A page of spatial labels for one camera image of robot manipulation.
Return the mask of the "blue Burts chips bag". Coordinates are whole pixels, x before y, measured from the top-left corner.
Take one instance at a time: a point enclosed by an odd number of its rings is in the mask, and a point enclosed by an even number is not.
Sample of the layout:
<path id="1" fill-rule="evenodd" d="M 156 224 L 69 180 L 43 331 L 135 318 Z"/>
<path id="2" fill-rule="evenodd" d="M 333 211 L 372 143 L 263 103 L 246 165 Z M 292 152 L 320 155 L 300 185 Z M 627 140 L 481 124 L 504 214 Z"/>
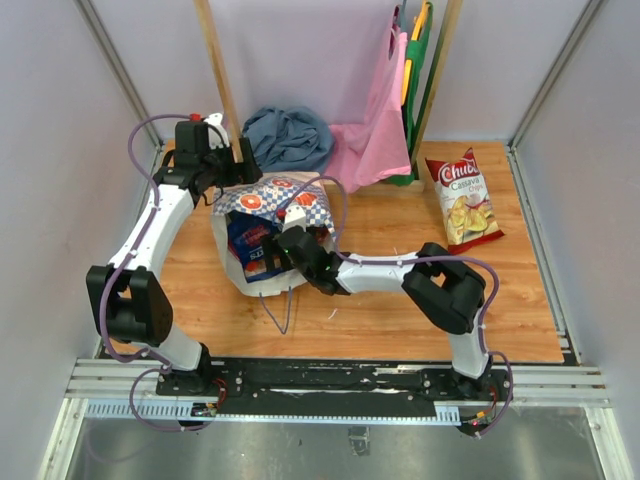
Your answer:
<path id="1" fill-rule="evenodd" d="M 228 246 L 240 261 L 248 283 L 270 279 L 276 275 L 266 272 L 261 248 L 261 239 L 278 232 L 269 220 L 233 211 L 227 225 Z"/>

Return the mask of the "blue checkered paper bag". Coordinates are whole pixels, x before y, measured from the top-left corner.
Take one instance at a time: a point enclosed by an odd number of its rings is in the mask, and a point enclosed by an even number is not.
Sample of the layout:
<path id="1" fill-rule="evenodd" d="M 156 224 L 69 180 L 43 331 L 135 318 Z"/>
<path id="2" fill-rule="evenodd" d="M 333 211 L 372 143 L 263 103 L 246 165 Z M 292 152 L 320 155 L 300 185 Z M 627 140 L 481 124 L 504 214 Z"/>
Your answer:
<path id="1" fill-rule="evenodd" d="M 211 226 L 218 250 L 218 258 L 228 279 L 241 294 L 255 297 L 261 303 L 267 297 L 287 296 L 287 309 L 292 309 L 293 291 L 306 283 L 304 277 L 289 263 L 281 250 L 284 272 L 270 279 L 248 283 L 240 261 L 228 246 L 227 225 L 233 211 L 257 216 L 271 221 L 282 233 L 276 217 L 279 209 L 297 204 L 306 211 L 306 231 L 323 247 L 333 247 L 335 234 L 328 196 L 316 172 L 266 173 L 256 183 L 235 187 L 223 187 L 214 200 Z"/>

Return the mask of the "red Chubi cassava chips bag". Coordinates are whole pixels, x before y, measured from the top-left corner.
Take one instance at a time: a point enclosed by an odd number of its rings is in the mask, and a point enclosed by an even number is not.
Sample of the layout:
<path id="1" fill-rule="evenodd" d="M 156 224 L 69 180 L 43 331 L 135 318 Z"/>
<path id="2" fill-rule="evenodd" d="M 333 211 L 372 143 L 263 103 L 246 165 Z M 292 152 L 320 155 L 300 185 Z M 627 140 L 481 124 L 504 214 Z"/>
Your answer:
<path id="1" fill-rule="evenodd" d="M 450 253 L 462 254 L 504 236 L 472 148 L 455 162 L 426 158 L 425 164 L 438 197 Z"/>

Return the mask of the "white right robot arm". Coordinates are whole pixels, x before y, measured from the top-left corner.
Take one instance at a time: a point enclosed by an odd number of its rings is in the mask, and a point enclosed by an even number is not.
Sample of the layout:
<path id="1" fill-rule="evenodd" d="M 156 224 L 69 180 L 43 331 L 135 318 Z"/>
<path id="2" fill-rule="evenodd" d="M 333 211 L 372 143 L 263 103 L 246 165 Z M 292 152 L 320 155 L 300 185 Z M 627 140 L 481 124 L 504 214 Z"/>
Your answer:
<path id="1" fill-rule="evenodd" d="M 274 260 L 295 271 L 325 295 L 362 292 L 404 293 L 438 329 L 452 352 L 451 388 L 474 400 L 489 390 L 491 354 L 484 336 L 484 317 L 496 294 L 485 294 L 486 281 L 469 265 L 490 266 L 450 255 L 427 242 L 416 252 L 369 257 L 329 251 L 309 231 L 296 226 L 261 241 L 267 269 Z"/>

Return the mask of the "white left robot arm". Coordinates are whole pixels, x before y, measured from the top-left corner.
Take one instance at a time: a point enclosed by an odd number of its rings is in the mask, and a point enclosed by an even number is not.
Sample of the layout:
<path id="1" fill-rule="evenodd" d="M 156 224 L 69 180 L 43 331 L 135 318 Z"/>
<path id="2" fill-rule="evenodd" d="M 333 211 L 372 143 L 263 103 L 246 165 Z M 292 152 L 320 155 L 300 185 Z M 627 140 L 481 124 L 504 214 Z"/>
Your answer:
<path id="1" fill-rule="evenodd" d="M 86 285 L 96 330 L 113 359 L 155 359 L 158 393 L 200 396 L 222 386 L 221 375 L 208 348 L 174 322 L 160 276 L 182 224 L 207 191 L 252 184 L 262 173 L 253 158 L 236 159 L 222 114 L 172 118 L 174 146 L 158 170 L 134 165 L 150 186 L 140 218 L 117 253 L 89 269 Z"/>

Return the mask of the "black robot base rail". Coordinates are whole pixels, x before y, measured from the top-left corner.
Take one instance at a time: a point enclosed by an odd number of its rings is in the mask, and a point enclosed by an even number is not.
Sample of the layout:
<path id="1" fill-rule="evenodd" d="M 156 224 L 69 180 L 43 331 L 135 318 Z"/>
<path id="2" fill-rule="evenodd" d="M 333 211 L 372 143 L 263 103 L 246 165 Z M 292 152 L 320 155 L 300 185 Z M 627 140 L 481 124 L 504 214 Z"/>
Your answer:
<path id="1" fill-rule="evenodd" d="M 489 414 L 512 392 L 512 376 L 487 367 L 468 379 L 450 367 L 398 363 L 228 359 L 160 376 L 160 396 L 194 398 L 194 415 L 221 399 L 220 414 L 266 420 L 423 421 L 439 402 L 478 402 Z"/>

